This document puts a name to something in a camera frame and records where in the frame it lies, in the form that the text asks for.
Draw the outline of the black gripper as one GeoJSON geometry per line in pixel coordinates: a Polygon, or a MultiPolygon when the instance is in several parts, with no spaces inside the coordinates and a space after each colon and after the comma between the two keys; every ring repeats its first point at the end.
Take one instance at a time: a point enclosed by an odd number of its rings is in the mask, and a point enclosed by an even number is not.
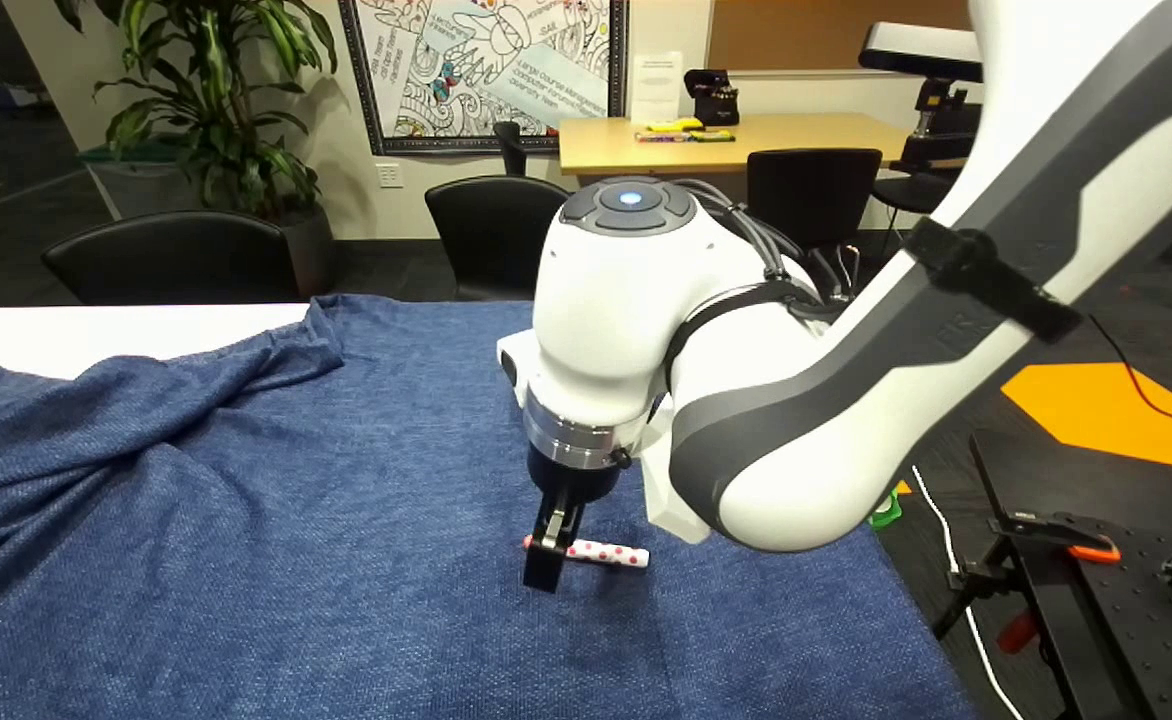
{"type": "Polygon", "coordinates": [[[525,542],[525,583],[554,593],[585,507],[615,490],[619,470],[568,470],[545,454],[528,454],[528,478],[539,490],[539,511],[532,538],[525,542]]]}

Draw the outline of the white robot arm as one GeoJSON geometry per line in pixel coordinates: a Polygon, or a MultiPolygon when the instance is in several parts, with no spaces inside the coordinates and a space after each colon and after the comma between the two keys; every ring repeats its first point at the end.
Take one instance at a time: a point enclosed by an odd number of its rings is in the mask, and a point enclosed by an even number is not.
{"type": "Polygon", "coordinates": [[[856,532],[960,401],[1172,232],[1172,0],[971,0],[985,117],[955,183],[846,306],[752,215],[656,178],[554,215],[532,323],[495,344],[560,583],[619,471],[688,544],[809,554],[856,532]]]}

